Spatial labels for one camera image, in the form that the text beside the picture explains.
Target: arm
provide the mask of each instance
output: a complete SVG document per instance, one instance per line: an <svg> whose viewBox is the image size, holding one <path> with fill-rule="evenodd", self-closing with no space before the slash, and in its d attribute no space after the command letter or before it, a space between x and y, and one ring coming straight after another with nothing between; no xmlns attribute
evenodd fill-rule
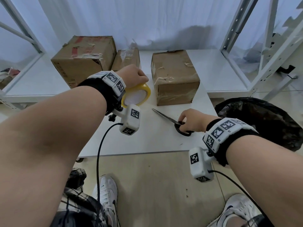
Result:
<svg viewBox="0 0 303 227"><path fill-rule="evenodd" d="M131 65L117 72L127 87L148 78ZM81 86L0 124L0 225L49 226L80 151L99 127L106 100Z"/></svg>
<svg viewBox="0 0 303 227"><path fill-rule="evenodd" d="M206 131L219 117L184 111L181 131ZM247 135L227 149L227 161L274 226L303 226L303 157L264 138Z"/></svg>

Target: black plastic bag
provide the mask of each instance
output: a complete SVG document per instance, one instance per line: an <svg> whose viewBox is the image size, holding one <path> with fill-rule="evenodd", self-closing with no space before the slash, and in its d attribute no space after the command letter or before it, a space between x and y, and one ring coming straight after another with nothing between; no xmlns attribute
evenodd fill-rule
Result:
<svg viewBox="0 0 303 227"><path fill-rule="evenodd" d="M221 118L237 118L253 126L261 137L291 151L300 149L303 129L286 111L261 99L241 97L225 100L215 107Z"/></svg>

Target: white sneaker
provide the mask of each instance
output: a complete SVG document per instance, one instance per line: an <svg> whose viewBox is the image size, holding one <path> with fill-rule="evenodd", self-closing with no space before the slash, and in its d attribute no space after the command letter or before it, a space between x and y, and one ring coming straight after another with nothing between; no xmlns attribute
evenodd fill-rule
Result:
<svg viewBox="0 0 303 227"><path fill-rule="evenodd" d="M92 196L98 200L97 185L95 186ZM117 215L118 188L112 177L102 175L100 177L100 203L105 209L105 213L112 223L112 227L120 227Z"/></svg>
<svg viewBox="0 0 303 227"><path fill-rule="evenodd" d="M246 221L257 216L259 211L253 202L244 194L231 196L224 207L222 214L207 227L225 227L231 217L239 216Z"/></svg>

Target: black wrist strap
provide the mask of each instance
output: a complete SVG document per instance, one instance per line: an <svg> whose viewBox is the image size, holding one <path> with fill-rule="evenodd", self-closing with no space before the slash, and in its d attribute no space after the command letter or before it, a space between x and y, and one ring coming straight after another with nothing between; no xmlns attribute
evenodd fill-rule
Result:
<svg viewBox="0 0 303 227"><path fill-rule="evenodd" d="M209 131L217 122L219 122L222 119L215 119L211 121L207 127L206 131ZM229 146L238 138L245 136L245 135L256 135L260 136L257 132L253 130L247 130L247 129L241 129L237 133L234 133L230 135L220 146L217 151L217 153L214 153L212 150L209 150L210 153L214 155L214 157L217 159L218 163L222 166L228 165L228 162L226 160L226 151L229 148Z"/></svg>
<svg viewBox="0 0 303 227"><path fill-rule="evenodd" d="M79 86L90 86L98 90L106 100L106 114L110 114L117 106L121 104L123 94L119 98L116 97L110 86L103 82L101 78L89 78L82 81Z"/></svg>

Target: scissors blade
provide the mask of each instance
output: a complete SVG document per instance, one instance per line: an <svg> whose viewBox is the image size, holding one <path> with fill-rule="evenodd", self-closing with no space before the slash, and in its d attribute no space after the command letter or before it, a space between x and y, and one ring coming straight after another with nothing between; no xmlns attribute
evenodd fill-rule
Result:
<svg viewBox="0 0 303 227"><path fill-rule="evenodd" d="M161 113L160 111L157 111L157 110L154 109L154 108L152 108L152 109L153 109L153 111L155 111L155 112L157 112L158 114L162 115L163 117L167 118L169 121L172 121L172 122L175 123L175 124L179 124L179 122L177 122L176 120L174 120L174 119L172 119L172 118L166 116L165 114Z"/></svg>

